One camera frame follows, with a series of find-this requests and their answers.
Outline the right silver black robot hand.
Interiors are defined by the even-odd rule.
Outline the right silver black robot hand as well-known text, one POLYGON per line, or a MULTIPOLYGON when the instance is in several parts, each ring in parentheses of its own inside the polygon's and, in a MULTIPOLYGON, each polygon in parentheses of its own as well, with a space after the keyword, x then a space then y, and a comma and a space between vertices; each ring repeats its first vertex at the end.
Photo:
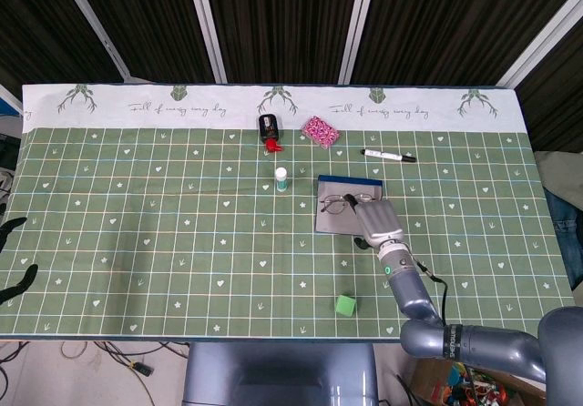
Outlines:
POLYGON ((343 199, 350 205, 361 229, 361 236, 353 239, 359 249, 377 249, 386 242, 404 241, 402 225, 387 198, 362 202, 354 195, 346 194, 343 199))

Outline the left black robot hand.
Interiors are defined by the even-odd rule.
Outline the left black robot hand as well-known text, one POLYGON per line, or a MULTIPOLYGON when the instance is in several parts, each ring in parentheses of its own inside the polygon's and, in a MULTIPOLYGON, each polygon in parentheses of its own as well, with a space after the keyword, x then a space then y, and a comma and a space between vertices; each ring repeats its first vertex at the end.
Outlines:
MULTIPOLYGON (((0 227, 1 232, 0 232, 0 237, 1 237, 1 245, 0 245, 0 249, 3 249, 5 246, 5 243, 7 241, 8 236, 10 235, 10 233, 17 227, 22 226, 23 224, 25 224, 27 221, 26 217, 21 217, 21 218, 13 218, 13 219, 9 219, 7 220, 5 223, 3 223, 0 227)), ((1 290, 1 300, 0 300, 0 304, 3 305, 4 303, 8 302, 9 300, 24 294, 34 283, 35 279, 36 279, 36 274, 38 272, 38 265, 37 264, 31 264, 25 272, 24 277, 18 282, 16 283, 14 286, 5 288, 1 290)))

